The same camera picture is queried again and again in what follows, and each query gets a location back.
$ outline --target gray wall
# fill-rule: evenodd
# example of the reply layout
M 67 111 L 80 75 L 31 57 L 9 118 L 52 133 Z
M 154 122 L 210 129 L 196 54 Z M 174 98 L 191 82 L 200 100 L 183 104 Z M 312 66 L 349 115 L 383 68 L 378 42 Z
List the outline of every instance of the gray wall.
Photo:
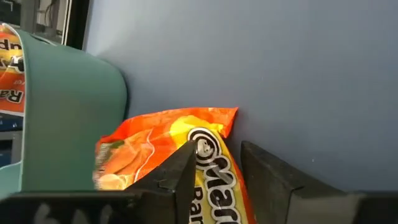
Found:
M 250 140 L 345 190 L 398 190 L 398 1 L 93 0 L 129 116 L 239 106 Z

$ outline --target black and white logo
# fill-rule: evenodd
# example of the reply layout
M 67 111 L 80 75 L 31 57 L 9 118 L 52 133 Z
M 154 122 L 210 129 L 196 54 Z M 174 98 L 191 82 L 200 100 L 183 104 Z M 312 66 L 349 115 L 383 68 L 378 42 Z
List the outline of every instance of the black and white logo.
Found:
M 197 166 L 208 167 L 214 158 L 221 155 L 219 140 L 206 128 L 194 128 L 188 133 L 188 139 L 198 143 Z
M 233 187 L 236 177 L 231 172 L 231 161 L 222 154 L 220 140 L 209 129 L 193 128 L 188 133 L 188 140 L 197 142 L 197 169 L 203 171 L 204 188 L 207 192 L 207 202 L 211 206 L 211 217 L 216 224 L 241 224 L 241 215 L 236 209 L 236 199 Z M 195 187 L 202 191 L 202 186 Z M 191 210 L 191 220 L 203 221 L 201 200 L 194 200 Z

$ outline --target green plastic container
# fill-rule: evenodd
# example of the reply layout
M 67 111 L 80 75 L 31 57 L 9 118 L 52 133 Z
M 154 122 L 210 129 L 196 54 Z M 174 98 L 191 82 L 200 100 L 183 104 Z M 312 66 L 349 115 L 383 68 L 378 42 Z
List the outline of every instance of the green plastic container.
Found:
M 17 30 L 24 51 L 22 160 L 0 169 L 0 198 L 93 190 L 94 150 L 123 120 L 126 85 L 110 64 Z

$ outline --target orange packaging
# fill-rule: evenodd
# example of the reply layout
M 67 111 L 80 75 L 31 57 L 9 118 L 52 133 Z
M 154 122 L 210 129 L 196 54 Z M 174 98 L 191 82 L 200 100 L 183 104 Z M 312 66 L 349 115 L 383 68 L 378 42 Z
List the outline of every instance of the orange packaging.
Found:
M 22 45 L 17 35 L 0 25 L 0 113 L 23 116 L 24 104 Z
M 136 116 L 96 146 L 94 180 L 100 190 L 124 190 L 195 140 L 197 170 L 192 224 L 254 224 L 242 174 L 222 137 L 237 108 L 186 108 Z

